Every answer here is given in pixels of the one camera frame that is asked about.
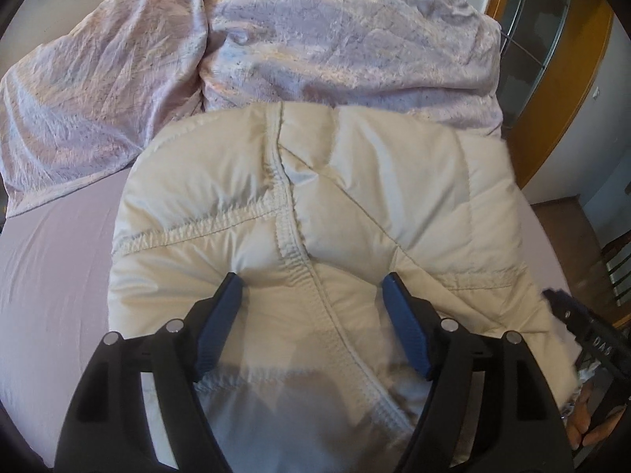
human hand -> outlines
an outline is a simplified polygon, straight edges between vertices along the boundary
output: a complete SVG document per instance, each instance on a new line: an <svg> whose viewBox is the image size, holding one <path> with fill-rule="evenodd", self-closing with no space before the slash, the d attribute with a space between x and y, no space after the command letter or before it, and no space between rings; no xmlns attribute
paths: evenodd
<svg viewBox="0 0 631 473"><path fill-rule="evenodd" d="M625 412L624 407L614 409L612 414L603 424L596 427L584 437L584 434L589 430L589 423L591 422L591 416L588 412L588 401L593 390L594 383L591 380L585 382L583 388L581 389L581 394L576 400L574 410L568 418L566 432L567 438L570 440L572 450L577 450L581 444L584 447L588 447L607 439L607 437L609 437L613 432L614 428L616 428L616 425Z"/></svg>

silver bolt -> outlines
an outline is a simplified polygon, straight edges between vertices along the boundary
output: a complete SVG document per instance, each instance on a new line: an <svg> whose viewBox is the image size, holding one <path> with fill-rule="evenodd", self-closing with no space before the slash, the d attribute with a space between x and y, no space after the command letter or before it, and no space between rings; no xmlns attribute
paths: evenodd
<svg viewBox="0 0 631 473"><path fill-rule="evenodd" d="M119 334L116 331L110 331L105 336L103 336L103 343L105 345L114 345L119 338Z"/></svg>
<svg viewBox="0 0 631 473"><path fill-rule="evenodd" d="M169 332L179 332L184 328L184 322L182 322L179 318L175 318L166 323L166 330Z"/></svg>
<svg viewBox="0 0 631 473"><path fill-rule="evenodd" d="M509 341L509 343L512 343L513 345L521 343L522 340L521 334L513 330L509 330L506 333L506 339Z"/></svg>
<svg viewBox="0 0 631 473"><path fill-rule="evenodd" d="M452 318L445 318L445 320L441 321L441 327L447 332L455 332L460 326L458 325L458 322Z"/></svg>

pink fitted sheet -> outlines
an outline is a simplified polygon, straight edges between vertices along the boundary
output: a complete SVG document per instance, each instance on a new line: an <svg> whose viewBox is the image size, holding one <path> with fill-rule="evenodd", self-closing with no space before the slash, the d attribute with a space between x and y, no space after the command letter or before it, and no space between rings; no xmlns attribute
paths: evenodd
<svg viewBox="0 0 631 473"><path fill-rule="evenodd" d="M107 332L112 234L128 173L9 218L0 235L0 400L48 466Z"/></svg>

